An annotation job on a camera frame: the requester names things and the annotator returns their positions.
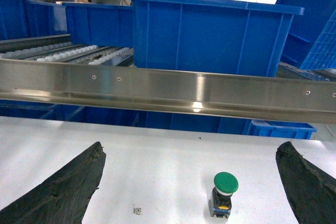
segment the conveyor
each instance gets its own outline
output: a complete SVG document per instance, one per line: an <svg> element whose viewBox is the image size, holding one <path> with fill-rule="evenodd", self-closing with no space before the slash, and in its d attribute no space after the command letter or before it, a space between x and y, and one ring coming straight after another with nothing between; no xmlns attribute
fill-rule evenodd
<svg viewBox="0 0 336 224"><path fill-rule="evenodd" d="M98 48L92 52L98 52L98 57L103 60L103 53L108 55L110 50L120 48ZM112 60L103 63L107 66L89 66L89 62L95 62L95 56L91 58L86 54L73 55L69 62L81 61L79 58L82 56L86 57L82 58L84 65L1 59L0 98L276 121L336 123L335 82L118 68L110 67L115 66L108 63ZM125 62L125 59L119 58L117 62L122 61Z"/></svg>

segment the metal frame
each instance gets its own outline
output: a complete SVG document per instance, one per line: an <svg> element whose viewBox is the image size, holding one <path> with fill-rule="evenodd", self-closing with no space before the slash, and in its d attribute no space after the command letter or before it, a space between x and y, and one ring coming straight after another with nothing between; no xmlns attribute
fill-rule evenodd
<svg viewBox="0 0 336 224"><path fill-rule="evenodd" d="M0 60L0 98L336 123L336 83Z"/></svg>

